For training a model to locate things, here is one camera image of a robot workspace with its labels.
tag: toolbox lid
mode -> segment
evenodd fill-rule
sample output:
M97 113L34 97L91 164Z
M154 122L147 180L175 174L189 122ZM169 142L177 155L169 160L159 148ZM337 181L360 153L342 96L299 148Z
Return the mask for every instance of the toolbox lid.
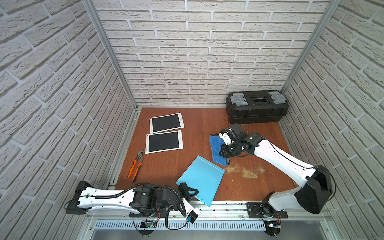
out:
M282 95L278 91L271 91L271 92L268 92L268 94L271 96L271 98L275 104L286 103L286 99L285 99L284 95Z
M237 106L248 106L244 93L234 93L231 96L231 102L232 104L236 103Z

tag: robotic arm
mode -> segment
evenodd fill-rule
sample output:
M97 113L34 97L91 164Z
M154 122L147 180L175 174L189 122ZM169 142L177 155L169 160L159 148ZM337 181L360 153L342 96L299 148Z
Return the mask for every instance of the robotic arm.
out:
M248 135L238 124L221 130L219 136L225 142L221 146L220 156L227 159L255 155L280 169L298 184L297 188L291 190L270 193L260 210L264 216L271 217L277 211L297 207L319 214L331 196L331 175L325 167L302 162L260 134L253 132Z
M260 134L253 132L248 135L238 124L234 124L229 129L221 130L219 136L225 142L219 155L226 158L228 164L230 157L255 155L280 169L298 184L298 187L291 190L271 192L260 205L253 205L257 216L262 214L272 218L280 215L279 211L297 207L319 214L331 194L334 194L328 169L300 161ZM139 183L121 191L95 189L87 182L80 182L73 199L68 203L66 213L85 214L89 209L125 210L135 217L151 217L163 211L168 228L167 218L172 209L179 210L186 218L186 223L195 222L200 211L189 202L198 192L186 183L181 183L178 189Z
M87 182L79 182L73 199L68 202L66 213L85 214L89 209L124 210L135 214L135 217L151 217L164 210L167 227L169 212L179 210L186 218L186 223L194 223L200 211L192 207L189 201L198 193L197 189L188 187L184 182L178 189L139 183L123 191L95 189Z

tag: light blue tray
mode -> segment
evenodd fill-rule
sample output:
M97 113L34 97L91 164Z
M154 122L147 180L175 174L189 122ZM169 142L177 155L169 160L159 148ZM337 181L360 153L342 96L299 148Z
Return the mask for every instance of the light blue tray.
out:
M180 185L181 182L185 182L188 187L197 189L199 193L195 198L210 207L224 172L224 169L216 166L202 156L197 156L193 163L177 180L176 184Z

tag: black screen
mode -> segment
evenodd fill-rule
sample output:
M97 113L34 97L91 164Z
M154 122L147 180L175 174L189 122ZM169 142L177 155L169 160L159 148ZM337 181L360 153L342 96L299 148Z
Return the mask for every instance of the black screen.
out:
M149 135L148 151L155 152L179 147L178 132Z
M169 115L159 118L152 118L153 132L163 131L180 127L179 115Z

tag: brick wall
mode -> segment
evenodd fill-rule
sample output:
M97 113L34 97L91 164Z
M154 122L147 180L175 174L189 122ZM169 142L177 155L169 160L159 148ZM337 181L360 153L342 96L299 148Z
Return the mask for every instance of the brick wall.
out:
M132 111L81 1L0 1L0 239L70 239Z
M142 106L280 90L328 1L94 0Z
M344 239L384 237L384 2L343 0L285 94L296 157L327 166Z

